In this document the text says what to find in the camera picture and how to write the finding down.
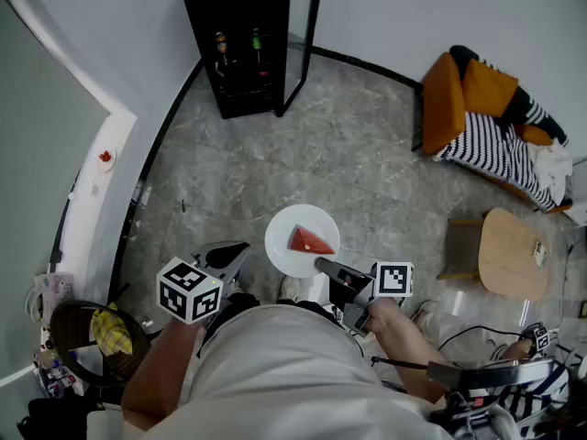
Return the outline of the person's white shoe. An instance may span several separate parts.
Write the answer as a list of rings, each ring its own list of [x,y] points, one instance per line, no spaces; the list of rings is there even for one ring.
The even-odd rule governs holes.
[[[411,320],[428,339],[437,342],[444,340],[459,325],[454,315],[440,311],[437,301],[433,300],[421,302]]]
[[[301,280],[299,278],[285,276],[281,282],[278,301],[291,301],[297,303],[302,296]]]

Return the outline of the white windowsill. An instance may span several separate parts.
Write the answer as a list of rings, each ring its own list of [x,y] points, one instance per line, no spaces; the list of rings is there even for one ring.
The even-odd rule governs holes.
[[[117,237],[125,212],[116,204],[118,164],[137,118],[129,113],[110,113],[89,148],[68,196],[56,236],[50,270],[73,275],[78,299],[106,299]],[[114,167],[98,170],[98,155],[116,151]]]

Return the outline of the large white plate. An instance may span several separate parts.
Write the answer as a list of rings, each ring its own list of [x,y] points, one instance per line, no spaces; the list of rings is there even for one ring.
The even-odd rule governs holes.
[[[265,250],[271,264],[285,275],[295,278],[313,278],[320,271],[315,266],[319,257],[289,249],[294,229],[301,226],[324,240],[334,251],[324,258],[334,260],[338,256],[340,236],[334,219],[324,210],[311,204],[296,204],[277,213],[265,232]]]

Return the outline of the person's white shirt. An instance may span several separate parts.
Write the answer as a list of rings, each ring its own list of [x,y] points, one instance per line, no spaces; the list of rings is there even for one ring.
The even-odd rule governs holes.
[[[209,327],[173,320],[124,389],[88,417],[99,440],[452,440],[430,414],[441,354],[390,299],[369,329],[402,362],[386,388],[354,338],[309,302],[256,305]]]

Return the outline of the black bag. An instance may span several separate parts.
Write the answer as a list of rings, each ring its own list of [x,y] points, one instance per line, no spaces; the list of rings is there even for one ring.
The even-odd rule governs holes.
[[[17,422],[24,440],[86,440],[87,415],[98,404],[83,397],[36,399],[28,415]]]

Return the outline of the wooden frame stool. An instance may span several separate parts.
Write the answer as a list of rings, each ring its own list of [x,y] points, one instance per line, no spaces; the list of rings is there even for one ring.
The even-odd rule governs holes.
[[[444,246],[443,269],[439,281],[480,281],[479,252],[482,219],[449,219]]]

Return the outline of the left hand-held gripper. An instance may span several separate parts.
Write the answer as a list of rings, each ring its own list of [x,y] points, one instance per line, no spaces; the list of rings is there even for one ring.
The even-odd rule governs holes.
[[[171,255],[156,274],[156,304],[167,315],[193,325],[216,315],[226,303],[249,243],[219,241],[204,246],[204,262]]]

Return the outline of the red watermelon slice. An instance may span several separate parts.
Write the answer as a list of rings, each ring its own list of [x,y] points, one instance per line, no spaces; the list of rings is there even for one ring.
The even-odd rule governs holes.
[[[320,236],[297,225],[290,237],[288,249],[316,255],[334,255],[336,251]]]

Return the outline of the yellow checked cloth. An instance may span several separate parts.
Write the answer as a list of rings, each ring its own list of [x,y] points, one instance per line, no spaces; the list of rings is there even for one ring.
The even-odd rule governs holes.
[[[115,303],[106,310],[95,310],[91,318],[91,331],[98,348],[106,357],[116,354],[133,355],[133,343],[123,319],[117,315]]]

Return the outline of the grey roller blind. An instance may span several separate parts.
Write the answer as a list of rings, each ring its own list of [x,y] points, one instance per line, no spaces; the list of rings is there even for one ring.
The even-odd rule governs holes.
[[[0,0],[0,379],[39,331],[24,309],[46,271],[74,179],[107,111]]]

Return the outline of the person's right hand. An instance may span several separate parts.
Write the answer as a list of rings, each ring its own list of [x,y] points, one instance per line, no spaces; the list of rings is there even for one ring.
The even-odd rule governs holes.
[[[365,324],[365,328],[375,335],[382,334],[388,329],[395,328],[408,321],[394,298],[379,298],[372,302],[367,310],[370,317]]]

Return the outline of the small orange cushion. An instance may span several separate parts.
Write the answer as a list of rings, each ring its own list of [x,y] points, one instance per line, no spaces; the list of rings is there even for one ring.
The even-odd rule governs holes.
[[[537,126],[516,125],[515,132],[526,143],[544,147],[553,144],[553,139]]]

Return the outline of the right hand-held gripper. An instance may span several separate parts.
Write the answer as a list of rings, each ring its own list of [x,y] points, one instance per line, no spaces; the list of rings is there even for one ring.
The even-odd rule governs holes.
[[[371,304],[393,298],[401,305],[413,294],[413,264],[409,262],[377,262],[369,274],[323,257],[316,258],[315,267],[337,283],[342,323],[362,337],[367,335]]]

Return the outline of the person's right forearm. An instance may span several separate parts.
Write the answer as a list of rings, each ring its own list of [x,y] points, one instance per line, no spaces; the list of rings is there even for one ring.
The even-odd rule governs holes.
[[[426,374],[430,362],[446,359],[431,346],[417,326],[401,311],[384,318],[378,342],[389,359],[421,365],[423,368],[398,367],[399,378],[407,393],[431,403],[437,403],[448,388],[431,380]]]

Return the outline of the small wooden table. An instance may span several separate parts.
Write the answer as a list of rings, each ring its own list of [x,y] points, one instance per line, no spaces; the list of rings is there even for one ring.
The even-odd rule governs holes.
[[[488,292],[530,302],[540,301],[548,286],[548,266],[538,265],[537,249],[546,239],[503,208],[493,208],[483,220],[478,271]]]

